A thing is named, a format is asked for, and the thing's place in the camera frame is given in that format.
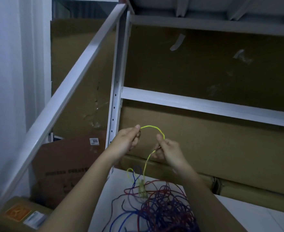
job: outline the right hand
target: right hand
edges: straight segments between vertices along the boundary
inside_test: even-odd
[[[157,134],[156,138],[158,143],[155,146],[157,151],[152,154],[154,158],[166,159],[167,163],[177,172],[189,165],[177,142],[167,138],[163,139],[160,134]]]

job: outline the number label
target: number label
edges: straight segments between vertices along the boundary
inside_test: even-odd
[[[98,138],[90,138],[90,144],[98,146],[99,145],[99,139]]]

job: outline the metal rack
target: metal rack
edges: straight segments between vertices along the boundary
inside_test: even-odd
[[[124,87],[132,24],[284,35],[284,0],[126,0],[126,3],[116,4],[29,129],[11,178],[0,196],[0,204],[11,195],[115,25],[117,32],[106,146],[118,132],[123,99],[284,126],[284,112]]]

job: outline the wire bundle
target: wire bundle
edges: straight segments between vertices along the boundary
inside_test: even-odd
[[[120,219],[120,217],[126,215],[126,218],[123,220],[118,232],[122,230],[125,222],[133,215],[137,215],[137,232],[140,232],[140,218],[143,218],[148,226],[148,229],[145,232],[168,232],[168,231],[200,231],[196,219],[190,209],[190,206],[185,205],[182,201],[187,201],[187,197],[181,188],[176,185],[180,191],[174,191],[170,188],[169,183],[166,182],[165,185],[161,186],[159,189],[154,184],[155,182],[162,182],[160,180],[148,181],[145,183],[147,185],[153,185],[156,190],[146,191],[149,197],[145,198],[140,197],[139,193],[136,192],[139,186],[136,186],[137,178],[134,176],[134,183],[131,188],[125,189],[124,194],[120,195],[112,201],[112,210],[111,216],[108,223],[105,225],[102,231],[105,230],[107,225],[110,223],[113,215],[113,202],[122,196],[128,196],[128,203],[131,207],[130,210],[124,209],[124,202],[121,205],[123,213],[117,216],[110,225],[110,230],[112,231],[114,223]],[[129,196],[141,204],[141,208],[135,208],[130,202]]]

